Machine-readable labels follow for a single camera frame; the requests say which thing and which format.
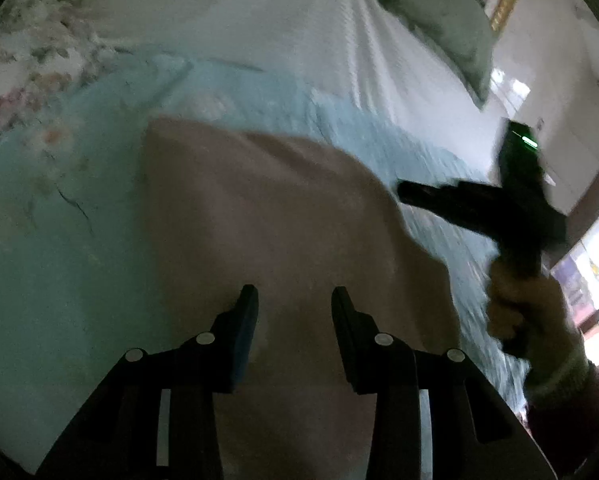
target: green pillow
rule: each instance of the green pillow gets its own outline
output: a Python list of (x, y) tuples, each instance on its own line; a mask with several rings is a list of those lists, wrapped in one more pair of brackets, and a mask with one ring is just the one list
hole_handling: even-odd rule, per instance
[(473, 102), (488, 98), (495, 34), (479, 0), (378, 0), (442, 58)]

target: black clamp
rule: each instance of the black clamp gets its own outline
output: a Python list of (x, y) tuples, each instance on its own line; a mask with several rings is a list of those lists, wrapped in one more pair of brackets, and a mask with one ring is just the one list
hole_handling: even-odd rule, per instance
[[(229, 394), (240, 382), (257, 312), (257, 289), (245, 285), (209, 332), (158, 354), (126, 352), (62, 432), (36, 478), (223, 478), (212, 394)], [(168, 466), (157, 466), (161, 392), (168, 388)]]
[(467, 355), (413, 350), (357, 312), (343, 286), (331, 313), (347, 380), (377, 394), (367, 480), (421, 477), (420, 390), (428, 390), (435, 480), (555, 480), (513, 412)]

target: wall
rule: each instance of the wall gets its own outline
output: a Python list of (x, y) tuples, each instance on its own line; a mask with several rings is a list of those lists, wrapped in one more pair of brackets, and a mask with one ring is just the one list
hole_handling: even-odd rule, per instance
[(583, 0), (518, 0), (496, 68), (530, 88), (513, 118), (537, 126), (553, 205), (570, 212), (599, 171), (599, 30)]

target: bedsheet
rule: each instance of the bedsheet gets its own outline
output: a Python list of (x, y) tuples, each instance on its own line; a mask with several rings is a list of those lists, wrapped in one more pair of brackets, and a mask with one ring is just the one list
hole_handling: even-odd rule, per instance
[[(91, 84), (70, 86), (0, 140), (0, 448), (29, 471), (119, 355), (174, 343), (139, 220), (142, 133), (160, 114), (327, 142), (388, 187), (481, 177), (292, 76), (151, 50), (115, 54)], [(493, 244), (401, 211), (413, 238), (448, 266), (461, 347), (519, 408), (524, 364), (485, 330)]]
[(506, 111), (481, 112), (377, 0), (83, 0), (103, 38), (295, 75), (486, 173)]

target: hand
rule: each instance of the hand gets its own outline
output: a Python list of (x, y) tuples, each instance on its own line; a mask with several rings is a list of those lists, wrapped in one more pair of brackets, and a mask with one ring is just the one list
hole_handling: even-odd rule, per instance
[(525, 323), (528, 350), (524, 357), (531, 363), (534, 380), (547, 380), (582, 345), (559, 282), (552, 276), (520, 280), (499, 258), (491, 264), (489, 275), (488, 333), (508, 340)]

